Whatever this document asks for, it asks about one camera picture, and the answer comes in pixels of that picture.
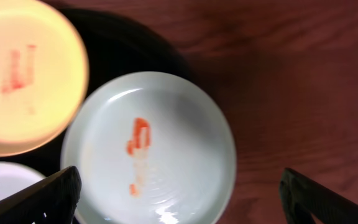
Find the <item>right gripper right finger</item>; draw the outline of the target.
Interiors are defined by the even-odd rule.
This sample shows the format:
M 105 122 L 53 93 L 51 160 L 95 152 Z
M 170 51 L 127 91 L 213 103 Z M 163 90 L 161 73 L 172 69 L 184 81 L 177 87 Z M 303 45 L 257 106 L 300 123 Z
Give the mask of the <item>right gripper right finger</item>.
M 280 180 L 280 198 L 287 222 L 358 223 L 358 204 L 303 174 L 286 168 Z

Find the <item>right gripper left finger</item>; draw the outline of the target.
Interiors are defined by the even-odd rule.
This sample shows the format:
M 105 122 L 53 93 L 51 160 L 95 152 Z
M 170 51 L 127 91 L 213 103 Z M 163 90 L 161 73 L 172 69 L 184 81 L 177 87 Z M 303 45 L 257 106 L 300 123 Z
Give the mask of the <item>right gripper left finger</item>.
M 81 178 L 69 166 L 0 201 L 0 223 L 66 223 L 80 199 Z

